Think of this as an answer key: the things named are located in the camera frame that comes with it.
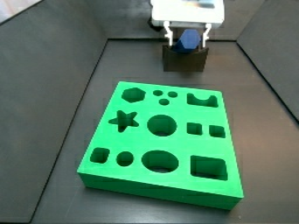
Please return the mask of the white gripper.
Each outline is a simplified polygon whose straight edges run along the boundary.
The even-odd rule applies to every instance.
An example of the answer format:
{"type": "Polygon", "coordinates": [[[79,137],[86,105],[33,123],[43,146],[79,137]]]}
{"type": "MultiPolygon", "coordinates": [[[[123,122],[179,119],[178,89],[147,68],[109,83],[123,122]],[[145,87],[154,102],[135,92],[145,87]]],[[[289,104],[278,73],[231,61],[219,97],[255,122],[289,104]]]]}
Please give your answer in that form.
{"type": "Polygon", "coordinates": [[[165,37],[169,38],[169,46],[174,46],[174,31],[171,27],[205,26],[201,48],[206,48],[210,39],[210,31],[219,28],[225,22],[225,1],[223,0],[151,0],[153,24],[163,26],[165,37]]]}

